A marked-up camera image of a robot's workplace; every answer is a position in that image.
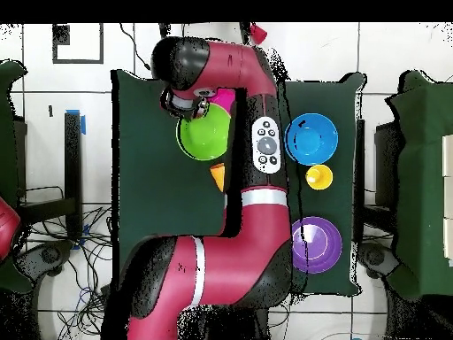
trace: tile grid line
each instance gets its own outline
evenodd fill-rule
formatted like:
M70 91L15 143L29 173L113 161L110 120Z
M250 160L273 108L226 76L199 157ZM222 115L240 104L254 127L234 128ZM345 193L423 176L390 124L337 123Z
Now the tile grid line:
M20 29L20 36L22 39L20 48L22 49L21 58L22 58L23 66L25 66L24 27L25 27L25 24L22 24L21 29ZM24 121L25 121L25 76L24 75L22 75L21 80L22 80L22 117L24 118ZM24 192L24 200L25 200L25 203L27 203L27 186L25 188L26 188L26 190ZM28 251L28 241L25 242L25 252L27 252L27 251Z
M56 90L24 90L22 89L21 91L16 91L12 90L11 94L111 94L110 90L107 91L95 91L95 90L61 90L61 91L56 91ZM373 92L373 93L367 93L363 92L363 96L375 96L375 97L390 97L396 93L378 93L378 92Z
M286 314L287 312L278 312L278 311L269 311L272 314ZM349 311L347 312L298 312L298 311L291 311L289 314L334 314L334 315L341 315L341 314L350 314ZM363 315L387 315L385 312L354 312L354 314L363 314Z
M135 53L136 53L136 46L137 46L137 41L135 40L135 23L132 24L132 38L134 39L134 46L133 46L133 51L134 53L134 74L135 74L135 64L136 64L136 59L135 59Z
M78 311L76 310L66 310L66 309L38 309L38 312L42 313L56 313L56 312L62 312L62 313L77 313ZM269 313L277 313L277 314L286 314L286 312L269 312ZM349 312L289 312L290 314L295 313L295 314L335 314L335 315L340 315L340 314L349 314ZM354 312L354 314L362 314L362 315L387 315L387 313L384 312Z
M360 22L357 23L357 71L360 67ZM354 297L350 298L350 335L349 340L352 340L352 330L354 328Z

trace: black frame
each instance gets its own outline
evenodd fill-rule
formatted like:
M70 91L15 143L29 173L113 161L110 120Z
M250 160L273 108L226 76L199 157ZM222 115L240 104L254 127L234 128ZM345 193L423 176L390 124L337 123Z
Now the black frame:
M24 197L26 192L26 155L25 136L27 123L23 118L14 119L16 129L16 152L18 160L19 191L18 196ZM66 217L69 239L77 241L81 238L81 118L78 114L65 113L65 198L39 203L20 203L17 212L27 225L41 221Z

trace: control buttons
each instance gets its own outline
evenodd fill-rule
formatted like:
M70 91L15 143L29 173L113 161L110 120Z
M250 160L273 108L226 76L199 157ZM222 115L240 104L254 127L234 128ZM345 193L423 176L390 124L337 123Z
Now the control buttons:
M273 155L277 151L277 143L271 137L263 137L258 141L258 151L265 155Z
M279 132L278 124L268 116L256 119L251 126L253 165L261 173L275 174L281 169Z

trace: white floor tile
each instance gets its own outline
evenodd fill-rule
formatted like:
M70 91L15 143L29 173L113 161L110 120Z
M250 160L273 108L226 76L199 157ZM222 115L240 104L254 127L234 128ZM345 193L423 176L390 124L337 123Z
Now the white floor tile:
M378 125L395 118L384 96L363 96L362 118L365 120L365 188L376 190L376 146L374 134ZM365 203L374 203L374 193L365 192Z
M291 313L287 323L283 313L269 313L272 340L350 340L351 315Z
M354 314L353 337L362 340L384 340L387 326L386 314Z
M61 46L65 56L87 58L92 55L93 50L99 48L98 29L89 24L70 26L70 45ZM132 24L123 24L123 27L132 35ZM134 44L122 33L119 23L104 24L103 64L53 64L50 24L24 26L24 52L27 91L110 91L111 69L129 72L134 69Z
M172 24L169 35L182 36L182 25ZM160 41L158 23L135 24L135 44L137 45L137 53L148 65L151 63L151 53L158 41ZM152 79L151 71L145 68L143 62L140 61L138 57L135 57L135 74L141 78L148 80Z
M24 105L23 105L23 94L20 93L11 93L10 99L12 101L12 105L14 106L14 111L16 116L24 116Z
M357 70L357 22L257 22L260 45L280 54L291 80L338 81Z
M358 296L354 296L354 312L386 313L387 294L381 279L372 279L366 269L357 263L357 283L362 288Z
M0 24L0 61L22 61L22 25ZM22 90L22 80L12 84L12 91Z
M420 69L436 81L453 74L450 22L361 22L359 69L364 92L395 93L406 70Z
M86 119L81 135L82 201L111 201L111 95L25 94L27 187L65 186L65 112L80 110ZM52 106L53 117L49 114ZM55 191L41 191L47 197Z
M204 22L184 25L185 36L218 38L224 42L242 44L239 22Z
M290 297L287 297L281 305L289 308ZM285 312L281 305L272 307L270 312ZM308 295L303 301L295 300L290 306L291 312L350 312L350 297L335 295Z
M39 312L38 322L41 330L42 340L100 340L99 335L91 336L81 332L77 327L75 313L67 312ZM101 329L102 321L95 324ZM87 328L92 332L97 332L95 328Z
M83 211L86 219L85 224L92 224L97 212L91 212L97 209L97 205L84 205ZM88 286L94 288L95 279L97 279L97 290L111 282L111 247L102 246L103 240L110 240L110 234L107 229L106 219L110 216L109 213L104 214L100 220L90 228L90 236L98 237L97 243L92 240L87 240L84 246L87 248L85 255L88 257L90 264L96 270L96 276L91 267L88 266L87 258L85 257L83 250L72 250L70 261L77 270L77 281L79 285L85 289ZM53 233L53 230L57 227L49 226L49 231ZM81 309L83 301L89 297L88 293L78 286L76 282L76 273L69 264L66 262L63 266L61 274L55 277L46 276L42 281L42 287L40 290L40 297L38 300L38 308L41 310L76 310Z

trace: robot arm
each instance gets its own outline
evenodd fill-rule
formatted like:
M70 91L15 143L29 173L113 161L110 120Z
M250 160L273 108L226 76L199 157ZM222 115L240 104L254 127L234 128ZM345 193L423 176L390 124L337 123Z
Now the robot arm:
M161 100L173 115L194 116L218 88L245 89L234 103L232 172L238 233L150 237L137 244L120 277L115 305L128 305L127 340L177 340L177 320L190 305L267 308L288 294L292 260L283 132L273 74L258 48L199 38L167 37L152 54ZM125 321L119 322L124 328Z

